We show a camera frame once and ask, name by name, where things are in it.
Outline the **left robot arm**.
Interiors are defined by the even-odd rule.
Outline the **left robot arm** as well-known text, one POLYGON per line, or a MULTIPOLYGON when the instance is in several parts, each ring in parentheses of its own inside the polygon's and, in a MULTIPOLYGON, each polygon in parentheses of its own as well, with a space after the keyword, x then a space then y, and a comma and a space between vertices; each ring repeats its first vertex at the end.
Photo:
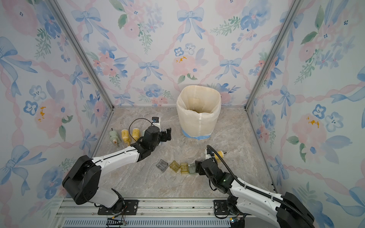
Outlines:
POLYGON ((87 155, 79 157, 65 176, 63 188, 78 205, 90 202, 109 210, 121 210, 124 204, 123 197, 116 190, 101 188, 101 178, 116 169, 150 156, 161 142, 172 139, 171 131, 171 128, 161 131, 159 127, 152 125, 137 142, 123 150, 94 158, 87 155))

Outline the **yellow tinted tray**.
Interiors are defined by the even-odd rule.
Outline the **yellow tinted tray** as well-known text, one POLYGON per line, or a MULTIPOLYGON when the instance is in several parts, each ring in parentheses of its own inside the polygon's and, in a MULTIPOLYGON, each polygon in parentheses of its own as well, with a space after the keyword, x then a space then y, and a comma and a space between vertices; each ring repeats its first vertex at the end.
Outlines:
POLYGON ((188 163, 186 163, 186 162, 181 163, 180 172, 181 172, 181 174, 188 174, 189 173, 188 163))
POLYGON ((180 164, 177 162, 177 161, 175 161, 175 160, 173 160, 171 163, 170 163, 170 165, 169 165, 169 167, 175 172, 175 173, 178 173, 178 171, 180 170, 180 168, 181 168, 181 166, 180 166, 180 164))

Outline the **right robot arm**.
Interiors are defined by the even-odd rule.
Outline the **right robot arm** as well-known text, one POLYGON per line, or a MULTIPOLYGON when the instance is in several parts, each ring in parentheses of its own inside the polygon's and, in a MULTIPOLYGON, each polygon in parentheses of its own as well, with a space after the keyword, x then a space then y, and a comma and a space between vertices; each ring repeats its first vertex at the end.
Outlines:
POLYGON ((313 228, 314 216, 292 193, 284 195, 264 191, 223 172, 214 159, 198 162, 198 173, 205 175, 216 190, 228 194, 230 213, 253 215, 277 228, 313 228))

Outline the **pale green pencil sharpener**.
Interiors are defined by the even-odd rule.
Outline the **pale green pencil sharpener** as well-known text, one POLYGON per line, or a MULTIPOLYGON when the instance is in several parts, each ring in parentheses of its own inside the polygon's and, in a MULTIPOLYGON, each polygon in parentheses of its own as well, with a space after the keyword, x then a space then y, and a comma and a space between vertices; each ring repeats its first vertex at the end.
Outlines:
POLYGON ((111 128, 111 131, 109 132, 109 139, 115 147, 119 147, 119 144, 121 143, 121 139, 119 137, 118 132, 116 130, 114 130, 113 128, 111 128))

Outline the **yellow pencil sharpener front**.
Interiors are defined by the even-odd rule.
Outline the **yellow pencil sharpener front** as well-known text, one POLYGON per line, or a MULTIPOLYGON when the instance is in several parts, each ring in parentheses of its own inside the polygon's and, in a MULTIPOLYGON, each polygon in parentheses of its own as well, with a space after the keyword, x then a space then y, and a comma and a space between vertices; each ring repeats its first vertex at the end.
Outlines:
POLYGON ((131 138, 130 138, 130 135, 129 135, 129 131, 127 129, 123 129, 121 131, 121 137, 122 137, 123 142, 126 145, 130 146, 130 144, 131 144, 131 138))

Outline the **yellow pencil sharpener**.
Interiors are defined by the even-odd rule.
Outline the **yellow pencil sharpener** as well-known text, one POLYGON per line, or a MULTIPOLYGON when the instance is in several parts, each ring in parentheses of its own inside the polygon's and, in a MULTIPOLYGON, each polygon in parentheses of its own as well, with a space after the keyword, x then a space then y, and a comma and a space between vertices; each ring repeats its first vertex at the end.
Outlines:
POLYGON ((223 158, 228 152, 223 152, 223 151, 218 151, 217 154, 214 154, 214 158, 216 159, 217 162, 221 162, 221 158, 223 158))
POLYGON ((130 146, 130 144, 131 144, 131 138, 130 138, 130 135, 129 135, 129 131, 127 129, 123 129, 121 131, 121 137, 122 137, 123 142, 126 145, 130 146))
POLYGON ((137 142, 140 137, 141 137, 141 132, 139 128, 134 128, 132 131, 132 138, 134 139, 135 142, 137 142))

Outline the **yellow pencil sharpener back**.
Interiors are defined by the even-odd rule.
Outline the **yellow pencil sharpener back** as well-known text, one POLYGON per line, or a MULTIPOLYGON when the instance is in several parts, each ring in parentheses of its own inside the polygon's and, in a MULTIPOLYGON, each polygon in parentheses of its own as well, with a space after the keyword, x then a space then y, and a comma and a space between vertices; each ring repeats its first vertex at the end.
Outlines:
POLYGON ((139 128, 134 128, 132 131, 132 138, 134 139, 135 142, 137 142, 140 137, 141 137, 141 132, 139 128))

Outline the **clear shavings tray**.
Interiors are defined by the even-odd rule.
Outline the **clear shavings tray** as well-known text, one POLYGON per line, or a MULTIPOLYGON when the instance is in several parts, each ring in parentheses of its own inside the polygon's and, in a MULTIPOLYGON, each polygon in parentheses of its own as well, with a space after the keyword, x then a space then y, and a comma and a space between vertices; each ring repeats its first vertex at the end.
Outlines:
POLYGON ((165 172, 168 168, 169 168, 169 164, 167 162, 165 162, 164 160, 160 160, 157 164, 156 167, 161 171, 161 172, 165 172))

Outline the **clear green-tinted tray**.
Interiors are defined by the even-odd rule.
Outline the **clear green-tinted tray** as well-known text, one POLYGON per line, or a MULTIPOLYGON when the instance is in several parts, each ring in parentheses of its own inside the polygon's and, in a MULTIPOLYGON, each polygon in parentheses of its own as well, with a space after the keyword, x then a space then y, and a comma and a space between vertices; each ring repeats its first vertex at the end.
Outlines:
POLYGON ((189 174, 196 174, 196 164, 195 163, 188 164, 188 172, 189 172, 189 174))

